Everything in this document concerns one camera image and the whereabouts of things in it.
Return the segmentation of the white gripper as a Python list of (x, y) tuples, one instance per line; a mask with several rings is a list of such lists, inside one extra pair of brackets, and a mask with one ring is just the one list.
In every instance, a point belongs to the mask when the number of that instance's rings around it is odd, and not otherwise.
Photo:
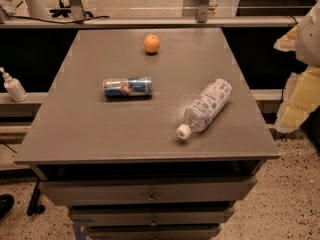
[(295, 51), (296, 58), (311, 65), (301, 74), (292, 73), (288, 78), (283, 102), (277, 112), (274, 128), (280, 133), (297, 130), (320, 106), (320, 1), (299, 24), (279, 38), (274, 49)]

